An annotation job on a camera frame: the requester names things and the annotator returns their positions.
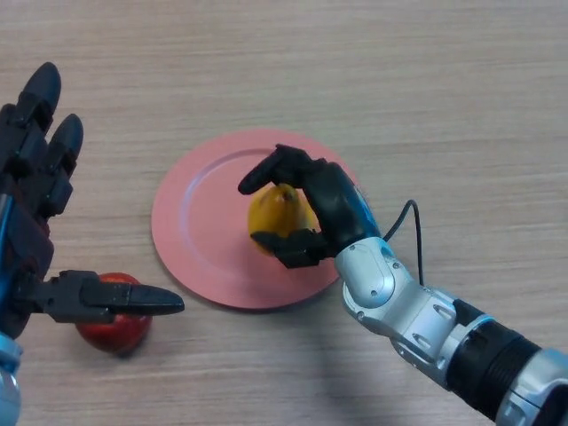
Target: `red apple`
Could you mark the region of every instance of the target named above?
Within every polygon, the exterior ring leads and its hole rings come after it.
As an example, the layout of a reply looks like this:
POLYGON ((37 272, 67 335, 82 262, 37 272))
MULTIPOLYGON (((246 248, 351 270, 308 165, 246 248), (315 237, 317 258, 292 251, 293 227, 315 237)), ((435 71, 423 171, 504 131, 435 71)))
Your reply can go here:
MULTIPOLYGON (((99 275, 104 282, 139 284, 127 273, 110 272, 99 275)), ((151 316, 116 315, 112 324, 76 324, 81 337, 94 348, 114 355, 128 355, 148 334, 151 316)))

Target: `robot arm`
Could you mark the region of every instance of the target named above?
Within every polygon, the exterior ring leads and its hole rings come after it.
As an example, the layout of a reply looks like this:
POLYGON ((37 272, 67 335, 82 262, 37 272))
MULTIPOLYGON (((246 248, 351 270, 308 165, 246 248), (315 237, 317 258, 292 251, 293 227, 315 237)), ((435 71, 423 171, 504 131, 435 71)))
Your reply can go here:
POLYGON ((103 283, 95 272, 66 271, 44 281, 54 251, 48 220, 67 206, 83 142, 83 125, 74 114, 45 141, 60 90, 58 69, 45 63, 18 102, 0 109, 0 426, 13 426, 20 416, 16 376, 22 348, 15 340, 32 313, 56 322, 111 323, 119 313, 184 310, 181 297, 168 290, 103 283))
POLYGON ((278 145, 239 191, 250 194, 270 182, 303 189, 321 228, 287 238, 251 235, 287 268, 334 258, 347 312, 498 426, 568 425, 568 356, 540 348, 445 290, 421 285, 422 274, 416 281, 337 164, 278 145))

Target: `table surface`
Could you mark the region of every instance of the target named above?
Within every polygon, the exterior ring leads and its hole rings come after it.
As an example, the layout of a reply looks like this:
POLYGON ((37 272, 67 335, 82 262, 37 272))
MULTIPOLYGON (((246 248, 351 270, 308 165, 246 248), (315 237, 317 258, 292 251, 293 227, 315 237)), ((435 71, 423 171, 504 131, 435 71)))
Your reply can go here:
MULTIPOLYGON (((514 0, 39 0, 0 6, 1 103, 44 61, 83 119, 75 193, 51 222, 62 269, 184 294, 129 360, 33 318, 22 425, 490 424, 341 306, 247 315, 187 295, 150 236, 192 147, 292 130, 357 171, 383 224, 421 206, 425 276, 568 350, 568 8, 514 0)), ((415 272, 412 221, 393 248, 415 272)))

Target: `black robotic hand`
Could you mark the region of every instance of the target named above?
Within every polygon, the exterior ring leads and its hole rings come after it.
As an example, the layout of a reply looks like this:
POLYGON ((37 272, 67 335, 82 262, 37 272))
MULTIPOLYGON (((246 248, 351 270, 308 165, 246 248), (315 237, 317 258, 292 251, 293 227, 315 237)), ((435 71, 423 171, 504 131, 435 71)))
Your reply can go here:
POLYGON ((272 154, 241 180, 239 192, 252 194, 271 182, 302 189, 321 229, 297 230, 287 238, 265 232, 251 235, 287 268, 316 265, 355 241, 380 236, 360 190, 335 162, 313 160, 304 150, 276 145, 272 154))
POLYGON ((53 258, 48 220, 63 213, 83 125, 69 115, 47 144, 61 79, 52 63, 35 71, 18 102, 0 110, 0 333, 15 339, 29 315, 57 322, 110 323, 118 313, 184 310, 178 295, 150 286, 102 283, 95 272, 67 271, 43 282, 53 258))

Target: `black cable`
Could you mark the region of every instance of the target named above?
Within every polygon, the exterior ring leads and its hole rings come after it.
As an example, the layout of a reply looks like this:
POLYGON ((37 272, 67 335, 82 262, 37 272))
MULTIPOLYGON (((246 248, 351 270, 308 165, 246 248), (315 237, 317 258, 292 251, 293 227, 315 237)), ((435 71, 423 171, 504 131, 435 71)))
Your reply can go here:
POLYGON ((405 207, 400 212, 397 221, 394 225, 390 228, 390 230, 384 235, 383 240, 388 241, 391 237, 395 234, 396 231, 400 228, 402 223, 405 221, 406 213, 410 210, 410 208, 414 210, 414 224, 416 226, 416 247, 418 251, 418 281, 420 285, 424 285, 424 274, 422 270, 422 229, 420 227, 420 213, 418 212, 418 204, 414 200, 408 200, 405 204, 405 207))

